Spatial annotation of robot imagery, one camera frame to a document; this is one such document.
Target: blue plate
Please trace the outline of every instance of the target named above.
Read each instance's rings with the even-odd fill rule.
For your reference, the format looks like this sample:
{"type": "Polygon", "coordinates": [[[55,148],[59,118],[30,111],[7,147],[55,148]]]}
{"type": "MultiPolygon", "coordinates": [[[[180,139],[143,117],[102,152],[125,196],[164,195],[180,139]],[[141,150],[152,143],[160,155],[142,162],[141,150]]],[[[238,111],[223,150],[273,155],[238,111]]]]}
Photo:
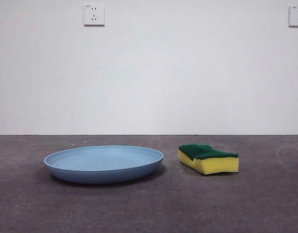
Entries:
{"type": "Polygon", "coordinates": [[[116,183],[133,180],[154,171],[163,154],[134,146],[94,146],[63,150],[47,156],[50,173],[74,183],[116,183]]]}

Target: white outlet cover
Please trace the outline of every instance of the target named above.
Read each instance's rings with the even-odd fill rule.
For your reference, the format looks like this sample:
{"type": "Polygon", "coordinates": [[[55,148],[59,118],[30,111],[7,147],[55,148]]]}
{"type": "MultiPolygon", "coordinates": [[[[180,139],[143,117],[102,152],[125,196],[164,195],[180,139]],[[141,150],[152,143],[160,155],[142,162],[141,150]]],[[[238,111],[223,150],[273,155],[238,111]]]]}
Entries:
{"type": "Polygon", "coordinates": [[[85,4],[83,7],[83,21],[85,26],[104,26],[105,4],[85,4]]]}
{"type": "Polygon", "coordinates": [[[298,27],[298,6],[289,7],[289,27],[298,27]]]}

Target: plate rim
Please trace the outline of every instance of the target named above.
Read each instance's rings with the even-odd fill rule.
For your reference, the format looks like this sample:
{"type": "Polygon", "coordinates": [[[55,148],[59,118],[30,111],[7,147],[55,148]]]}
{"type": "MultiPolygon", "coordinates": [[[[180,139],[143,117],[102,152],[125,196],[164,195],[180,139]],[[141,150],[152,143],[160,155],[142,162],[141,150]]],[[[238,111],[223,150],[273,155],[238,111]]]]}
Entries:
{"type": "Polygon", "coordinates": [[[44,158],[44,163],[48,167],[51,167],[51,168],[54,168],[54,169],[58,169],[58,170],[64,170],[64,171],[79,171],[79,172],[103,172],[103,171],[105,171],[106,172],[106,171],[129,170],[129,169],[134,169],[134,168],[138,168],[138,167],[148,166],[148,165],[152,165],[152,164],[155,164],[155,163],[163,160],[163,158],[164,158],[164,154],[161,151],[156,150],[156,149],[153,149],[153,148],[149,148],[149,147],[130,146],[130,145],[99,145],[99,146],[76,147],[76,148],[71,148],[71,149],[66,149],[66,150],[60,150],[60,151],[57,151],[55,153],[52,153],[52,154],[46,156],[44,158]],[[149,150],[155,150],[156,152],[158,152],[158,154],[161,155],[161,157],[158,160],[156,160],[156,161],[154,161],[152,163],[149,163],[149,164],[145,164],[145,165],[141,165],[141,166],[133,166],[133,167],[129,167],[129,168],[111,169],[111,170],[75,170],[75,169],[63,169],[63,168],[54,167],[54,166],[52,166],[52,165],[50,165],[49,163],[46,162],[46,160],[49,157],[51,157],[51,156],[53,156],[55,154],[58,154],[60,152],[69,151],[69,150],[76,150],[76,149],[83,149],[83,148],[92,148],[92,147],[136,147],[136,148],[144,148],[144,149],[149,149],[149,150]]]}

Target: electrical outlet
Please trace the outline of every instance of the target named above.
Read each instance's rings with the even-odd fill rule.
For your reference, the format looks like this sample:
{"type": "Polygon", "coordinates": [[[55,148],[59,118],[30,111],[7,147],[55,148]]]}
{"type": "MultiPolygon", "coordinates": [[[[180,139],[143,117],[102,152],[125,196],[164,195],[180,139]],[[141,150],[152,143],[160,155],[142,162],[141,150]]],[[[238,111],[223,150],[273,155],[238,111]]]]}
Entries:
{"type": "Polygon", "coordinates": [[[289,7],[289,27],[298,27],[298,6],[289,7]]]}
{"type": "Polygon", "coordinates": [[[85,26],[104,26],[105,5],[103,3],[85,4],[83,20],[85,26]]]}

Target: concrete floor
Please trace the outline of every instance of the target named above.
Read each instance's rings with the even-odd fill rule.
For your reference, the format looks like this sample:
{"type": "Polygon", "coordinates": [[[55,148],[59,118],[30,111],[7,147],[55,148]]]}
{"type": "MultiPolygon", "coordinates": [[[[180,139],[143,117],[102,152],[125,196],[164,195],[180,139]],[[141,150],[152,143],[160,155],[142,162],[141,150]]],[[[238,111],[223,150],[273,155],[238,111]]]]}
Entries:
{"type": "Polygon", "coordinates": [[[298,233],[298,135],[0,136],[0,233],[298,233]],[[239,173],[200,175],[177,159],[181,144],[240,154],[239,173]],[[79,185],[43,159],[92,145],[164,153],[151,175],[79,185]]]}

